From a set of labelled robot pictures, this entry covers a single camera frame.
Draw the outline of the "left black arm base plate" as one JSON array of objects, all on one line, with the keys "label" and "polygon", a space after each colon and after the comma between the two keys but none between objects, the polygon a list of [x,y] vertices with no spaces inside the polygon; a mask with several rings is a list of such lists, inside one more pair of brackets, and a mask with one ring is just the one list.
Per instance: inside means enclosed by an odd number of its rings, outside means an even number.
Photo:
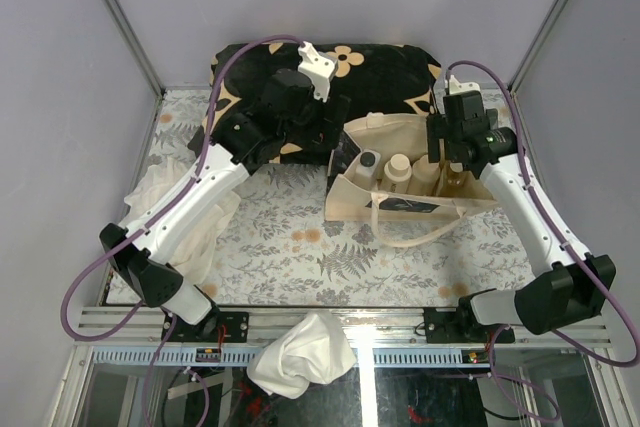
[{"label": "left black arm base plate", "polygon": [[220,311],[219,309],[214,309],[195,325],[178,317],[168,341],[222,345],[246,343],[249,317],[246,311]]}]

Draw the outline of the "clear amber liquid bottle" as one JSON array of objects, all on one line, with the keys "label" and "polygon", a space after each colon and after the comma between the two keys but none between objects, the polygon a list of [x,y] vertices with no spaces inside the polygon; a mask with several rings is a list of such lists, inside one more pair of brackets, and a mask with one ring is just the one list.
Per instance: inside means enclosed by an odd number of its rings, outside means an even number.
[{"label": "clear amber liquid bottle", "polygon": [[471,178],[472,176],[461,163],[450,162],[444,171],[440,195],[449,198],[463,198]]}]

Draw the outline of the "beige canvas tote bag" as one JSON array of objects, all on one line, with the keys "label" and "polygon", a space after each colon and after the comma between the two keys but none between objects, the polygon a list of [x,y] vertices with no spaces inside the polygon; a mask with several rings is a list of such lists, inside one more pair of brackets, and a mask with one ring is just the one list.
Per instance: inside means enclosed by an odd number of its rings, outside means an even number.
[{"label": "beige canvas tote bag", "polygon": [[[392,193],[353,182],[362,153],[380,157],[378,173],[394,154],[415,162],[427,154],[426,118],[415,114],[370,113],[345,124],[338,146],[331,154],[325,197],[327,221],[362,221],[370,225],[381,243],[409,248],[430,243],[457,227],[462,220],[492,210],[498,202],[480,181],[470,179],[453,197]],[[382,221],[440,222],[441,227],[422,237],[400,240],[380,232]]]}]

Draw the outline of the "beige bottle wooden cap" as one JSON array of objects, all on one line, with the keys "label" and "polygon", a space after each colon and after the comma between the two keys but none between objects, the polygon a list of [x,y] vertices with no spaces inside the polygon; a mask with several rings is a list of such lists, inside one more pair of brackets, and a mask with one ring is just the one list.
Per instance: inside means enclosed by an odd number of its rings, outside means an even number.
[{"label": "beige bottle wooden cap", "polygon": [[383,168],[380,189],[385,192],[404,194],[412,176],[412,166],[404,154],[393,155]]},{"label": "beige bottle wooden cap", "polygon": [[431,196],[440,178],[440,165],[429,161],[427,155],[412,165],[412,175],[407,193],[414,196]]}]

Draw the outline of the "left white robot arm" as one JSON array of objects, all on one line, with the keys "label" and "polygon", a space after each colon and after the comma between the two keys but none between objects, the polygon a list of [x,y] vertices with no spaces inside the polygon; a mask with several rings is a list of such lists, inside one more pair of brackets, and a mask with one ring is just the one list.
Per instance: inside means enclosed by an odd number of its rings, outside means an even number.
[{"label": "left white robot arm", "polygon": [[283,146],[313,153],[334,149],[350,105],[342,94],[321,99],[301,72],[272,75],[249,109],[222,116],[198,162],[144,215],[103,228],[99,238],[111,266],[147,306],[179,317],[195,340],[212,339],[219,310],[170,265],[171,256],[206,214]]}]

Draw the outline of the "white square bottle black cap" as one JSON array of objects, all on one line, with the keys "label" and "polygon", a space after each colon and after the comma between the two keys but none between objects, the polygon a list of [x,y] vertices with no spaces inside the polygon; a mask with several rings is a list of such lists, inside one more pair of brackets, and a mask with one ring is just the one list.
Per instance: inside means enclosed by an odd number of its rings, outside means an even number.
[{"label": "white square bottle black cap", "polygon": [[357,187],[371,191],[377,184],[381,162],[381,154],[377,151],[364,150],[355,162],[352,182]]}]

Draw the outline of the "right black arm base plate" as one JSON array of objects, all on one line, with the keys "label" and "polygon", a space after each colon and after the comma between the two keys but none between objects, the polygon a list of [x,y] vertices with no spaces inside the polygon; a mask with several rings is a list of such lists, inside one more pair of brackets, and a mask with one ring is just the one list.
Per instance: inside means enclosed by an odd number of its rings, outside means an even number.
[{"label": "right black arm base plate", "polygon": [[512,330],[507,329],[497,334],[498,324],[479,324],[467,310],[460,307],[425,307],[423,322],[426,341],[431,344],[488,345],[491,340],[497,344],[515,342]]}]

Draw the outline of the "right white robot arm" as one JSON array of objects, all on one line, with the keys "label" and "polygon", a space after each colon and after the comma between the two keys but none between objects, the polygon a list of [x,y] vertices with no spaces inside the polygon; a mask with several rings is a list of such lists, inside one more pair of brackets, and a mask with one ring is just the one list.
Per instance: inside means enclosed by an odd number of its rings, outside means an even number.
[{"label": "right white robot arm", "polygon": [[525,174],[518,137],[495,128],[479,91],[447,94],[444,110],[428,117],[430,160],[447,160],[471,173],[504,210],[525,248],[534,279],[517,290],[488,290],[464,297],[456,316],[458,334],[478,341],[499,324],[521,325],[540,335],[601,313],[616,268],[595,256],[562,221],[546,194],[531,196],[537,180]]}]

